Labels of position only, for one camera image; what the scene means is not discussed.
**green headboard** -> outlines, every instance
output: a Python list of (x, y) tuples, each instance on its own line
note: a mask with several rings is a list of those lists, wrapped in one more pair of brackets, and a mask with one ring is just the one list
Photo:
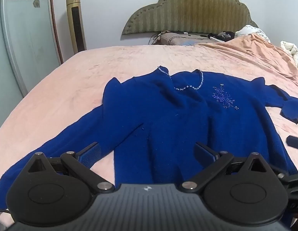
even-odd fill
[(239, 0), (159, 0), (137, 10), (122, 34), (182, 31), (194, 33), (236, 32), (245, 25), (257, 27)]

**floral decal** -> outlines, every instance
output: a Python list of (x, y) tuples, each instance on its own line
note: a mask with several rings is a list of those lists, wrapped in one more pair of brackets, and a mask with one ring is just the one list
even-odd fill
[(34, 6), (35, 8), (39, 8), (39, 7), (40, 7), (40, 1), (39, 1), (39, 0), (34, 0), (34, 1), (33, 1), (33, 6)]
[(230, 97), (230, 95), (226, 91), (224, 91), (223, 87), (224, 87), (224, 84), (221, 84), (221, 89), (213, 87), (215, 90), (215, 93), (213, 93), (212, 97), (215, 98), (218, 102), (223, 103), (224, 108), (233, 107), (233, 103), (235, 102), (235, 100), (233, 100)]

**metal screw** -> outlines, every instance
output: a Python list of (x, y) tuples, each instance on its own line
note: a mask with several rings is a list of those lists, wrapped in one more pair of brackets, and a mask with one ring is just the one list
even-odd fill
[(104, 181), (104, 182), (100, 182), (99, 184), (98, 184), (98, 188), (100, 189), (100, 190), (109, 190), (109, 189), (111, 189), (112, 188), (112, 184), (111, 183), (109, 183), (109, 182), (106, 182), (106, 181)]
[(185, 189), (195, 189), (197, 187), (197, 184), (193, 181), (186, 181), (182, 183), (182, 187)]
[(279, 174), (278, 174), (278, 178), (279, 178), (279, 179), (282, 179), (284, 176), (285, 176), (285, 175), (284, 175), (283, 173), (279, 173)]

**glass door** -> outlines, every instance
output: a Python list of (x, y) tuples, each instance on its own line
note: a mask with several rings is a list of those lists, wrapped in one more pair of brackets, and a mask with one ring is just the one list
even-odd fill
[(22, 98), (6, 50), (0, 16), (0, 127)]
[(26, 95), (60, 65), (49, 0), (1, 0), (6, 46)]

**clothing pile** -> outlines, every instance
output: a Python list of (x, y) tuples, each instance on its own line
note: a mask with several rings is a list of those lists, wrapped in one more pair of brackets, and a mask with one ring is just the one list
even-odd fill
[(208, 38), (216, 42), (225, 42), (234, 39), (235, 33), (231, 31), (223, 31), (219, 34), (210, 33), (208, 34)]
[(103, 104), (34, 150), (0, 179), (0, 209), (7, 190), (35, 152), (59, 157), (98, 142), (96, 161), (114, 151), (116, 186), (121, 183), (182, 183), (203, 169), (193, 155), (196, 142), (237, 157), (259, 152), (290, 174), (297, 169), (265, 107), (298, 123), (298, 99), (278, 87), (213, 72), (158, 67), (124, 83), (111, 79)]

